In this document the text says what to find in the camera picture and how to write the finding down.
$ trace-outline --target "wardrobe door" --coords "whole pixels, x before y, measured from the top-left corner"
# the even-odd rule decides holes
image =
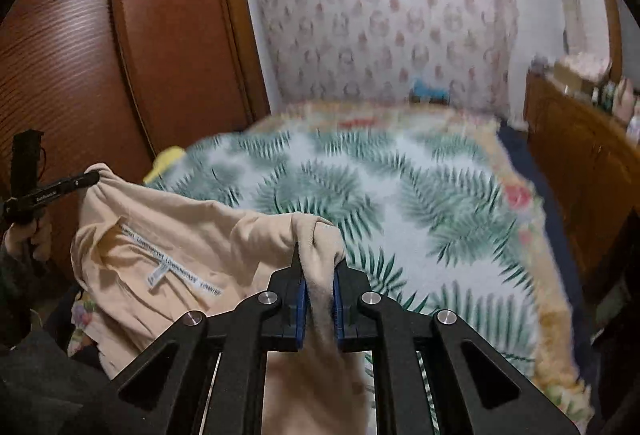
[[[251,123],[225,0],[113,0],[134,99],[156,153]]]
[[[152,164],[125,88],[109,0],[16,0],[0,26],[0,178],[9,185],[12,138],[45,132],[41,183],[107,163],[140,182]],[[70,275],[78,196],[50,206],[52,259]]]
[[[247,0],[227,0],[227,2],[231,13],[231,23],[234,28],[234,38],[238,47],[238,57],[240,58],[249,106],[254,119],[262,119],[270,115],[271,110],[269,108],[269,99],[267,99],[267,91],[264,87],[258,47],[255,44],[254,25],[251,21],[249,2]]]

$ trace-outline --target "triangular cutout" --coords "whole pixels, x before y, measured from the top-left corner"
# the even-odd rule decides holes
[[[145,411],[152,411],[158,404],[177,353],[176,343],[165,346],[137,376],[127,383],[127,386],[120,390],[118,395],[120,400]]]
[[[520,389],[471,341],[463,341],[462,353],[471,371],[482,405],[493,409],[517,399]]]

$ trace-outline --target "human hand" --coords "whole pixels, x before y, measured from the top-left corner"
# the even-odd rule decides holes
[[[33,259],[44,262],[51,256],[51,218],[45,210],[44,214],[31,224],[12,224],[5,237],[4,246],[9,256],[22,258],[22,244],[30,241],[33,245]]]

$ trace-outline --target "navy blue fabric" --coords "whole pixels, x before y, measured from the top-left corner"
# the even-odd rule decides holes
[[[545,176],[533,160],[526,139],[513,128],[503,125],[498,132],[498,138],[504,145],[511,158],[511,164],[523,177],[529,179],[536,187],[538,195],[544,199],[543,208],[546,214],[546,235],[553,249],[556,264],[564,284],[569,303],[573,309],[572,323],[574,328],[574,358],[580,370],[580,377],[591,385],[592,399],[597,398],[598,354],[591,347],[593,327],[587,313],[582,286],[578,277],[578,268],[569,249],[569,243],[564,235],[562,218],[558,203]]]

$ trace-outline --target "silver screw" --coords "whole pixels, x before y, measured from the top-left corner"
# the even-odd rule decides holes
[[[382,300],[380,294],[372,291],[367,291],[362,296],[360,296],[360,299],[362,299],[362,301],[364,301],[364,303],[366,303],[367,305],[377,305],[378,303],[380,303],[380,300]]]
[[[438,321],[443,325],[453,325],[453,323],[455,323],[458,319],[458,316],[456,316],[456,313],[452,310],[441,310],[440,312],[438,312],[438,315],[436,317],[438,318]]]
[[[271,305],[278,301],[278,295],[270,290],[266,290],[265,292],[260,293],[258,301],[263,305]]]
[[[182,323],[188,327],[194,327],[204,319],[204,314],[199,310],[190,310],[182,316]]]

